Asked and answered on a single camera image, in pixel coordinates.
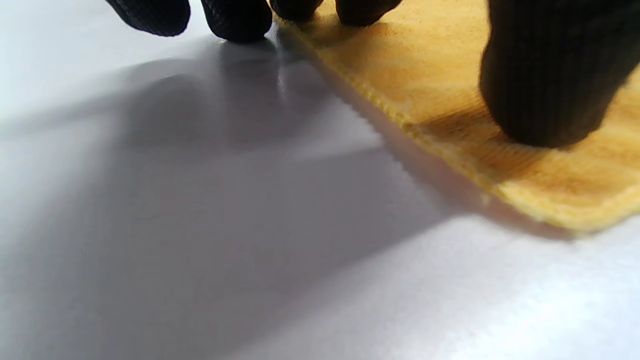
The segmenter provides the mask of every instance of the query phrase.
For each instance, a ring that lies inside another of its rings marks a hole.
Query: black glove
[[[489,10],[480,87],[502,130],[563,147],[599,128],[640,62],[640,0],[489,0]]]
[[[106,0],[131,27],[154,35],[172,37],[187,27],[191,10],[188,0]],[[271,9],[266,0],[201,0],[207,23],[218,37],[231,42],[261,40],[271,27]],[[311,19],[323,0],[270,0],[283,19]],[[402,0],[337,0],[341,21],[368,26],[394,9]]]

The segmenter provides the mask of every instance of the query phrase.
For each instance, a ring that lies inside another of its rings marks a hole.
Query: white surface
[[[0,359],[638,358],[637,218],[572,243],[478,212],[275,29],[194,8],[166,39],[0,3]]]

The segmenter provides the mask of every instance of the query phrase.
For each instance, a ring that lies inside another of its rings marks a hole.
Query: textured foam surface
[[[331,0],[309,23],[277,20],[423,149],[520,212],[596,231],[640,211],[640,70],[600,130],[544,150],[510,142],[480,96],[483,0],[405,0],[362,29],[341,25]]]

